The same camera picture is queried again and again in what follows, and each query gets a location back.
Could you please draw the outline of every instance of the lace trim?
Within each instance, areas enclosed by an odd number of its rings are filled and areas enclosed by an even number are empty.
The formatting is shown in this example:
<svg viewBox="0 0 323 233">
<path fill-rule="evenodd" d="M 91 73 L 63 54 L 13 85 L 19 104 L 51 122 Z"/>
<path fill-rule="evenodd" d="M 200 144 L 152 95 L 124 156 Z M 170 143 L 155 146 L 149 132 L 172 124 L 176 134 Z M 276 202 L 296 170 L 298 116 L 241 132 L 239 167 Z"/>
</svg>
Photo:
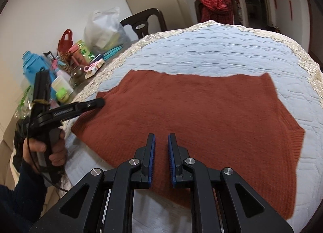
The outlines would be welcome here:
<svg viewBox="0 0 323 233">
<path fill-rule="evenodd" d="M 227 26 L 227 27 L 236 27 L 237 29 L 241 31 L 247 31 L 247 32 L 252 32 L 256 34 L 257 36 L 260 37 L 269 37 L 272 40 L 276 42 L 281 42 L 285 45 L 287 45 L 293 53 L 299 58 L 298 64 L 306 70 L 308 73 L 308 82 L 312 85 L 313 89 L 318 93 L 320 97 L 320 103 L 321 107 L 323 108 L 323 82 L 322 82 L 322 72 L 320 70 L 319 65 L 313 61 L 313 59 L 310 57 L 308 53 L 304 51 L 304 49 L 294 40 L 290 39 L 289 37 L 278 34 L 275 32 L 269 32 L 269 31 L 264 31 L 260 29 L 253 29 L 253 28 L 246 28 L 241 25 L 223 25 L 220 23 L 217 23 L 215 21 L 207 21 L 201 24 L 195 24 L 189 28 L 185 29 L 178 29 L 178 30 L 173 30 L 173 31 L 166 31 L 166 32 L 159 32 L 156 34 L 150 34 L 145 36 L 144 38 L 140 39 L 138 42 L 133 44 L 130 48 L 128 48 L 124 53 L 120 54 L 118 57 L 116 57 L 110 64 L 107 65 L 101 72 L 99 72 L 91 81 L 90 83 L 79 93 L 75 96 L 73 99 L 73 102 L 76 101 L 84 101 L 86 100 L 90 95 L 96 93 L 99 89 L 99 85 L 105 81 L 108 80 L 111 75 L 113 74 L 114 70 L 123 65 L 125 60 L 135 54 L 137 51 L 139 51 L 141 48 L 144 46 L 159 40 L 163 38 L 168 38 L 173 35 L 178 35 L 182 34 L 184 32 L 189 32 L 189 31 L 197 31 L 201 28 L 209 27 L 212 25 L 221 25 L 221 26 Z M 63 129 L 67 129 L 67 124 L 69 121 L 64 122 Z"/>
</svg>

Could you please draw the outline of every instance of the red checkered cloth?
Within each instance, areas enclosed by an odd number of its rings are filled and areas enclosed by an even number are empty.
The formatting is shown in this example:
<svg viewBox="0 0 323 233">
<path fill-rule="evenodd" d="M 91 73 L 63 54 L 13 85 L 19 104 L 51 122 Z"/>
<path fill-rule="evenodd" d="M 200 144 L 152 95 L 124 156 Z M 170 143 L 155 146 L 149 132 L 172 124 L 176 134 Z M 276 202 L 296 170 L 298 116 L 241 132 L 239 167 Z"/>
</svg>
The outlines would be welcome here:
<svg viewBox="0 0 323 233">
<path fill-rule="evenodd" d="M 233 24 L 231 0 L 199 0 L 203 4 L 200 23 L 214 20 L 221 24 Z"/>
</svg>

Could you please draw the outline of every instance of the metal screw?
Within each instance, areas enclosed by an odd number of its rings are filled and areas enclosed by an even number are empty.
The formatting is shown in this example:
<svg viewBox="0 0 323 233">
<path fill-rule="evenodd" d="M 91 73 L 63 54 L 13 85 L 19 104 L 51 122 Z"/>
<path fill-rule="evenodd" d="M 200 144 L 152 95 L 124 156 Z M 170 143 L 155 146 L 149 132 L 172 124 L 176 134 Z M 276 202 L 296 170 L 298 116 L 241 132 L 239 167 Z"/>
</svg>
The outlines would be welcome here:
<svg viewBox="0 0 323 233">
<path fill-rule="evenodd" d="M 232 175 L 233 174 L 233 169 L 232 168 L 229 168 L 229 167 L 226 167 L 226 168 L 223 169 L 223 172 L 226 175 Z"/>
<path fill-rule="evenodd" d="M 185 159 L 185 163 L 188 165 L 193 165 L 195 163 L 195 159 L 188 157 L 187 159 Z"/>
<path fill-rule="evenodd" d="M 138 165 L 139 164 L 139 160 L 136 158 L 132 158 L 129 160 L 129 164 L 130 165 Z"/>
<path fill-rule="evenodd" d="M 97 176 L 97 175 L 99 175 L 101 173 L 101 170 L 100 169 L 98 169 L 98 168 L 95 168 L 95 169 L 92 169 L 91 170 L 91 175 L 93 175 L 93 176 Z"/>
</svg>

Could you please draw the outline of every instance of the beige couch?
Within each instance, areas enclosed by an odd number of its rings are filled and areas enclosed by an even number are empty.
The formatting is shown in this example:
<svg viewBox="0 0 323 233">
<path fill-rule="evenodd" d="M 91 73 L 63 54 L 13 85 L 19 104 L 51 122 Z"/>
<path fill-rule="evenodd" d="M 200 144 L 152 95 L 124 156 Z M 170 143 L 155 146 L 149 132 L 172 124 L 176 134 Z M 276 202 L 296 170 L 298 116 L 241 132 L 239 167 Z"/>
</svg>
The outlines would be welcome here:
<svg viewBox="0 0 323 233">
<path fill-rule="evenodd" d="M 16 119 L 13 117 L 4 132 L 3 139 L 0 143 L 0 185 L 5 185 L 9 189 L 15 188 L 15 180 L 10 168 L 10 157 L 12 154 L 16 122 Z M 55 188 L 53 186 L 48 188 L 42 215 L 58 200 L 59 196 Z"/>
</svg>

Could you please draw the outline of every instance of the white plastic bag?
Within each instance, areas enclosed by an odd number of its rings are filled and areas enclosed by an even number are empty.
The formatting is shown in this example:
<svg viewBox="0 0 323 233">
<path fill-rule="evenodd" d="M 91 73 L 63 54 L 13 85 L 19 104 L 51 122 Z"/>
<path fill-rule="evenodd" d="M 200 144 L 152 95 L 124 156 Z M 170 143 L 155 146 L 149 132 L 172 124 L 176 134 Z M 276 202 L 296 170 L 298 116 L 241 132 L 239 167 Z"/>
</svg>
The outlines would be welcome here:
<svg viewBox="0 0 323 233">
<path fill-rule="evenodd" d="M 119 7 L 107 11 L 94 11 L 84 29 L 84 42 L 95 54 L 102 54 L 114 47 L 130 42 L 119 23 Z"/>
</svg>

